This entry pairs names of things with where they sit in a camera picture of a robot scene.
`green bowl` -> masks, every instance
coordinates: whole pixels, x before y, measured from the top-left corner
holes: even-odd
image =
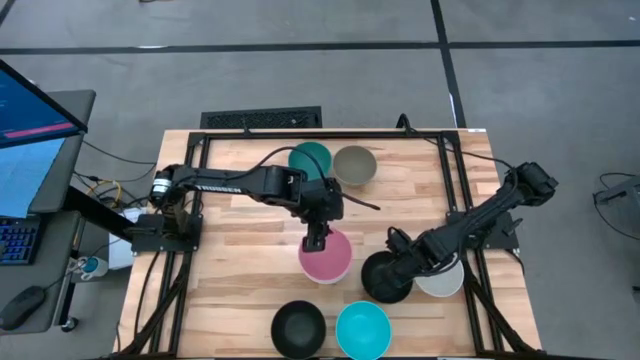
[[[329,152],[329,149],[316,142],[302,143],[296,146],[296,149],[300,149],[313,156],[320,165],[324,176],[329,176],[329,169],[331,169],[331,152]],[[289,167],[303,170],[307,173],[307,178],[309,180],[320,179],[320,173],[313,161],[299,151],[291,151],[289,153]]]

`wooden table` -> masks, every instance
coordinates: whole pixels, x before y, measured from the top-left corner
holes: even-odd
[[[183,163],[188,135],[186,130],[165,132],[159,169]],[[491,155],[485,132],[460,130],[460,138],[463,151]],[[308,280],[297,258],[299,243],[306,232],[306,226],[298,219],[291,218],[282,208],[256,203],[246,196],[204,194],[205,225],[201,247],[191,267],[178,356],[278,356],[270,338],[271,320],[282,305],[292,300],[308,300],[326,317],[327,338],[317,355],[344,356],[336,343],[336,317],[346,304],[371,300],[360,283],[360,269],[370,254],[385,249],[387,227],[393,225],[416,236],[444,223],[448,206],[434,145],[419,139],[319,141],[333,154],[354,143],[366,146],[378,161],[378,172],[371,183],[346,191],[377,204],[382,210],[376,212],[345,201],[344,219],[332,223],[353,244],[351,271],[334,285],[318,285]],[[207,167],[248,169],[274,148],[299,142],[302,140],[215,140]],[[286,152],[280,153],[267,164],[286,165],[287,156]],[[457,179],[453,156],[449,158],[453,178]],[[495,164],[470,156],[465,156],[464,161],[474,203],[479,204],[500,185]],[[457,180],[454,185],[460,197],[458,203],[463,204]],[[496,305],[522,338],[539,348],[519,264],[504,251],[491,250],[485,254]],[[138,256],[133,265],[120,318],[123,346],[132,340],[141,286],[152,257],[152,254]],[[161,254],[152,270],[140,326],[158,301],[164,260]],[[174,267],[176,272],[179,263],[180,260]],[[393,326],[393,340],[386,356],[474,354],[463,290],[449,298],[434,298],[414,286],[403,302],[380,305]],[[479,303],[478,309],[485,347],[491,348],[486,314]],[[172,316],[173,309],[169,309],[160,349],[168,348]]]

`concrete floor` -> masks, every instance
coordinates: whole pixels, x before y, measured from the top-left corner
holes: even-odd
[[[446,0],[442,9],[450,41],[640,39],[637,1]],[[418,0],[17,0],[0,27],[0,48],[436,39],[430,4]],[[538,161],[560,182],[543,209],[517,211],[544,348],[636,359],[640,309],[631,286],[640,284],[640,243],[602,223],[591,193],[600,173],[640,173],[640,48],[452,54],[468,126],[488,129],[496,156]],[[390,127],[400,112],[414,126],[454,126],[438,50],[3,59],[47,91],[95,89],[87,139],[139,160],[157,156],[165,129],[196,128],[202,111],[321,105],[325,127]],[[121,179],[145,170],[87,148],[76,169]],[[143,195],[148,186],[128,188]],[[640,235],[624,210],[624,202],[603,208]],[[106,238],[92,231],[84,241]],[[107,354],[127,279],[124,271],[78,286],[72,313],[81,327],[0,337],[0,358]]]

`gray bowl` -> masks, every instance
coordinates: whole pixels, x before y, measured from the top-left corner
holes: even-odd
[[[346,185],[364,185],[373,179],[378,163],[371,151],[358,145],[340,149],[333,157],[333,174]]]

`pink bowl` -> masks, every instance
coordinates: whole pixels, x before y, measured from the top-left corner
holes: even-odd
[[[298,260],[305,275],[318,284],[335,284],[349,272],[353,251],[349,239],[335,229],[330,229],[324,251],[302,251],[298,248]]]

